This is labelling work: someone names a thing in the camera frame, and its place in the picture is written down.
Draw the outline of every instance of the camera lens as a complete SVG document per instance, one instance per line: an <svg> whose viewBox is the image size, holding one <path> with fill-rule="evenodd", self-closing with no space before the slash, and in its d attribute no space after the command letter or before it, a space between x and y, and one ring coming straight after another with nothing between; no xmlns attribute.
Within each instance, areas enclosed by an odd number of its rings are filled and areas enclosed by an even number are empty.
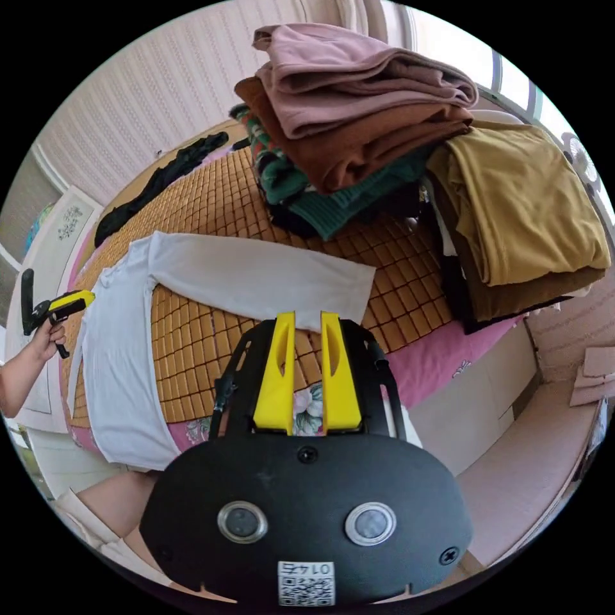
<svg viewBox="0 0 615 615"><path fill-rule="evenodd" d="M267 533L267 518L250 502L230 502L218 513L218 528L234 543L249 545Z"/></svg>

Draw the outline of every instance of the sticker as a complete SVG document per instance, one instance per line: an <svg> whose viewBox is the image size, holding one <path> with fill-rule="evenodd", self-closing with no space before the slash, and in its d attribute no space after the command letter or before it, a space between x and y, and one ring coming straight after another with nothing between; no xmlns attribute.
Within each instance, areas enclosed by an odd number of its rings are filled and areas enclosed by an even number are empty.
<svg viewBox="0 0 615 615"><path fill-rule="evenodd" d="M282 607L332 607L333 562L278 562L278 599Z"/></svg>

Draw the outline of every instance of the wall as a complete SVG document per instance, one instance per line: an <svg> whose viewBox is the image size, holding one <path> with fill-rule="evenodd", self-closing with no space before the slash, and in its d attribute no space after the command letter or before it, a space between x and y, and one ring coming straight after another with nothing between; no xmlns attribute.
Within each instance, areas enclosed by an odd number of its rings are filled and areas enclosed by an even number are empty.
<svg viewBox="0 0 615 615"><path fill-rule="evenodd" d="M528 319L546 382L574 379L588 346L615 345L615 267L586 297Z"/></svg>
<svg viewBox="0 0 615 615"><path fill-rule="evenodd" d="M228 118L239 101L235 83L267 60L251 46L256 28L341 25L339 6L333 0L233 0L184 15L85 79L51 117L37 146L68 183L107 205L159 152ZM352 18L352 10L345 13Z"/></svg>

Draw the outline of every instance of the folded clothes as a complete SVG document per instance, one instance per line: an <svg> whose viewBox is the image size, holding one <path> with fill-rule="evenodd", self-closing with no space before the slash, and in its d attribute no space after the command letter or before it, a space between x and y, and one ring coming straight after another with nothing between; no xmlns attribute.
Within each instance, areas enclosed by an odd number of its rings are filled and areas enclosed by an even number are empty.
<svg viewBox="0 0 615 615"><path fill-rule="evenodd" d="M457 256L446 256L443 251L442 236L439 231L438 221L436 219L436 211L433 206L423 208L420 216L421 224L425 224L434 237L435 254L440 265L440 274L442 278L441 288L450 308L451 315L454 320L461 322L465 335L472 335L477 331L481 331L497 322L510 320L517 316L523 316L527 312L538 311L544 308L552 308L560 301L569 299L569 297L556 297L554 299L527 306L515 313L505 314L490 318L488 320L478 321L474 315L472 306L472 298L468 289L468 283L464 278L461 264Z"/></svg>
<svg viewBox="0 0 615 615"><path fill-rule="evenodd" d="M240 81L235 93L321 194L354 186L423 145L466 133L472 122L467 109L451 104L407 104L326 133L290 140L284 135L260 79Z"/></svg>
<svg viewBox="0 0 615 615"><path fill-rule="evenodd" d="M482 282L500 286L610 267L600 218L542 129L476 121L467 135L447 142L447 151L439 179L451 186L456 228Z"/></svg>
<svg viewBox="0 0 615 615"><path fill-rule="evenodd" d="M246 127L259 187L270 210L275 209L277 224L286 225L288 230L292 229L292 232L303 238L309 236L309 228L312 228L324 240L331 239L360 211L371 207L387 194L418 180L435 147L420 147L355 186L322 195L314 191L307 176L272 141L247 105L235 106L230 115ZM283 208L287 208L289 213L284 213ZM295 220L293 215L302 218L309 227Z"/></svg>
<svg viewBox="0 0 615 615"><path fill-rule="evenodd" d="M525 313L526 311L563 298L567 293L597 282L605 270L584 267L572 273L546 274L540 278L519 284L487 286L480 278L467 239L456 230L458 216L452 205L452 187L442 184L436 173L442 175L447 169L448 151L439 147L428 161L427 177L434 187L435 201L447 225L465 281L477 321L487 321L501 316Z"/></svg>
<svg viewBox="0 0 615 615"><path fill-rule="evenodd" d="M248 133L254 171L259 176L268 203L277 205L304 190L314 190L307 175L273 143L260 120L246 104L236 105L229 115L241 122Z"/></svg>
<svg viewBox="0 0 615 615"><path fill-rule="evenodd" d="M429 178L427 177L423 177L421 182L427 191L429 202L431 202L431 204L433 205L432 208L436 216L436 221L438 223L439 233L442 237L443 255L444 256L457 256L455 245L453 244L453 240L450 237L450 233L448 232L447 226L444 223L444 220L442 218L442 214L440 213L438 209L438 204L436 203L436 200L434 198L434 188L431 185ZM586 297L589 294L591 287L592 285L590 284L589 286L585 286L583 288L580 288L579 290L570 291L569 293L566 293L566 296L567 297Z"/></svg>
<svg viewBox="0 0 615 615"><path fill-rule="evenodd" d="M267 202L264 191L263 200ZM420 215L420 207L414 205L414 201L410 195L418 190L418 185L415 183L404 184L387 193L385 196L377 199L371 205L357 212L352 220L362 224L372 224L382 214L389 215L393 218L418 218ZM312 239L317 237L318 231L299 214L292 210L292 207L285 205L271 205L267 203L271 223L278 228L284 229L301 237L302 239Z"/></svg>
<svg viewBox="0 0 615 615"><path fill-rule="evenodd" d="M478 100L460 70L347 28L266 26L254 33L253 46L269 55L256 75L289 139L409 103L470 108Z"/></svg>

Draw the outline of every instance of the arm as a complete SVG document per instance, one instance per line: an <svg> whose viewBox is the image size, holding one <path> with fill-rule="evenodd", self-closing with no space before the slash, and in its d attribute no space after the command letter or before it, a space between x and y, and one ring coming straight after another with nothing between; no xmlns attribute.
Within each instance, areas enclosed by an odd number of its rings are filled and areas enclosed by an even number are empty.
<svg viewBox="0 0 615 615"><path fill-rule="evenodd" d="M64 343L64 327L46 320L21 352L0 368L0 411L13 418L21 410L28 393L45 364L56 353L56 343Z"/></svg>

